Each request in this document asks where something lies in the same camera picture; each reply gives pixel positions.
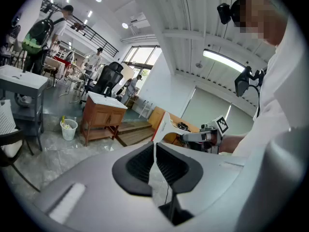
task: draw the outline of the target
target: office chair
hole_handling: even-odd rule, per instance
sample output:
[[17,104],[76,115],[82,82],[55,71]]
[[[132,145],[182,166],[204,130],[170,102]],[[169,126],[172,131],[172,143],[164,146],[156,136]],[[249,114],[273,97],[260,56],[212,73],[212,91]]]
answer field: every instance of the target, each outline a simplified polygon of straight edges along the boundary
[[88,91],[104,95],[105,97],[110,97],[112,95],[112,89],[118,84],[121,79],[123,78],[123,75],[120,73],[122,71],[123,67],[121,64],[117,62],[113,62],[110,65],[106,65],[101,73],[100,78],[98,79],[97,84],[94,87],[91,87],[90,81],[91,78],[88,80],[87,85],[84,88],[84,91],[82,93],[82,96],[84,95],[84,92],[88,93]]

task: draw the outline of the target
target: cabinet door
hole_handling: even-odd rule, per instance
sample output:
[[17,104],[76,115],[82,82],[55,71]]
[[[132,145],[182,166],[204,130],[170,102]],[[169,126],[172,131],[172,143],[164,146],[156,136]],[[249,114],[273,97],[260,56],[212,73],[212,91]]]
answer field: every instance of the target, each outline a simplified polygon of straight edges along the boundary
[[110,111],[97,111],[91,123],[91,127],[104,126],[108,124],[108,121],[110,120],[110,116],[111,116]]
[[109,125],[112,126],[112,125],[120,125],[121,123],[121,120],[122,120],[122,117],[124,115],[124,112],[116,112],[116,111],[113,111],[112,114],[111,114],[111,118],[109,119]]

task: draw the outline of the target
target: trash can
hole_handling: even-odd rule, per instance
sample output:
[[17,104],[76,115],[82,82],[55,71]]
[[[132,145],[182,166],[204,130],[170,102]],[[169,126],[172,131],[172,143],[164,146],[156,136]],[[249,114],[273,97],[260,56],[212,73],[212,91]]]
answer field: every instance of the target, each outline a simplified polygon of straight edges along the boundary
[[73,120],[73,119],[68,119],[68,118],[66,118],[66,119],[64,120],[64,124],[68,124],[68,125],[70,125],[72,128],[69,128],[69,129],[64,128],[64,127],[62,126],[62,121],[60,121],[60,126],[61,126],[61,129],[62,129],[62,136],[63,136],[63,138],[64,138],[65,140],[71,141],[71,140],[73,140],[74,135],[75,135],[75,131],[76,131],[76,128],[77,128],[77,122],[76,122],[75,120]]

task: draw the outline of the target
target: black backpack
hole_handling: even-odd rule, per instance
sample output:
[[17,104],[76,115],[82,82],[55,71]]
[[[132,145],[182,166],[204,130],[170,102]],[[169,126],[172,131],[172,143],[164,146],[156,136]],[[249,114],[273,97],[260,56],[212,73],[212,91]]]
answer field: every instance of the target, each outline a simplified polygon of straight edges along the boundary
[[65,20],[65,18],[60,18],[53,22],[50,19],[52,14],[53,12],[51,12],[47,18],[35,23],[29,30],[22,43],[22,48],[25,51],[30,54],[37,54],[40,52],[47,44],[47,41],[54,30],[54,25]]

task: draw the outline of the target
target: wooden step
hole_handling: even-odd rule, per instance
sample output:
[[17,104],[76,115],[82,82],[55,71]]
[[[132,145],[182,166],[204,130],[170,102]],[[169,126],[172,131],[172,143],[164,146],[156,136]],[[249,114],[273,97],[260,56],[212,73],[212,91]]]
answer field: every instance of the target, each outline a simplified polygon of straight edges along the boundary
[[118,135],[149,128],[151,126],[152,125],[148,123],[147,121],[123,122],[118,127]]
[[129,146],[137,144],[146,138],[151,137],[154,134],[155,130],[152,128],[145,128],[141,130],[132,131],[129,133],[118,134],[116,139],[123,145]]

